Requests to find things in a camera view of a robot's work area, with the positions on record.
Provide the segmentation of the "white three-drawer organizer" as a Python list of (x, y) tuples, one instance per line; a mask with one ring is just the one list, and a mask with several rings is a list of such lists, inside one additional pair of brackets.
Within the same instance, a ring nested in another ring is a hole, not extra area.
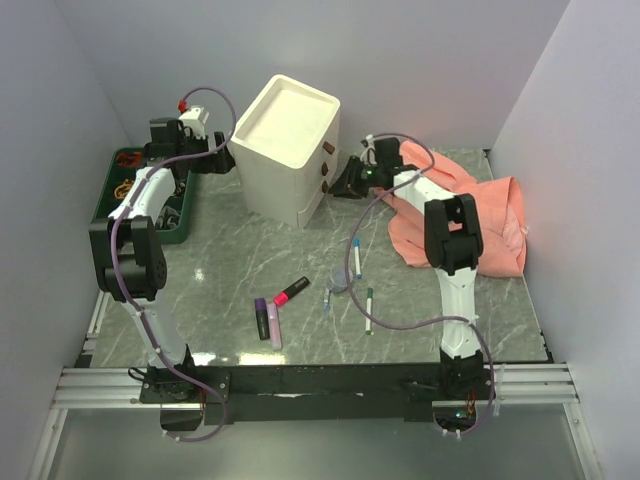
[(309, 223), (337, 170), (340, 107), (288, 76), (269, 80), (231, 139), (250, 211), (293, 227)]

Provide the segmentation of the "clear round tape container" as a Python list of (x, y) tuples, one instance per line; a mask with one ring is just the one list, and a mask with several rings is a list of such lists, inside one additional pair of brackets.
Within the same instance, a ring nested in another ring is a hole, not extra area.
[(353, 281), (353, 272), (343, 266), (334, 268), (327, 280), (326, 288), (331, 294), (340, 294), (348, 289), (349, 282)]

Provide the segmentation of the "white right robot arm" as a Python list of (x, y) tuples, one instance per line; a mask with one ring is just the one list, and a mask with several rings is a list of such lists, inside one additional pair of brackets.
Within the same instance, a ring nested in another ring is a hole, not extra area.
[(486, 340), (477, 328), (475, 281), (484, 251), (476, 202), (470, 194), (455, 194), (426, 177), (436, 159), (427, 147), (425, 167), (405, 164), (400, 141), (408, 135), (384, 133), (362, 141), (364, 151), (349, 158), (329, 193), (344, 198), (365, 198), (373, 188), (381, 192), (366, 207), (371, 210), (388, 197), (400, 199), (416, 210), (423, 221), (424, 252), (440, 288), (442, 315), (415, 325), (392, 325), (375, 318), (364, 307), (346, 279), (356, 308), (370, 323), (396, 331), (442, 325), (438, 385), (448, 398), (466, 397), (488, 389), (495, 397), (494, 362)]

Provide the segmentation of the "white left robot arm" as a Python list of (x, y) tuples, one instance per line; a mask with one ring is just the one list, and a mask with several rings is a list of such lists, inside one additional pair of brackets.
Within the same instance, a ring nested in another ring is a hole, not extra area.
[(188, 110), (177, 118), (153, 120), (151, 140), (140, 153), (142, 166), (129, 192), (89, 227), (98, 286), (129, 313), (146, 347), (148, 370), (141, 380), (175, 402), (212, 389), (196, 373), (189, 347), (162, 299), (168, 272), (156, 222), (178, 177), (226, 174), (235, 165), (228, 135), (207, 135), (206, 118)]

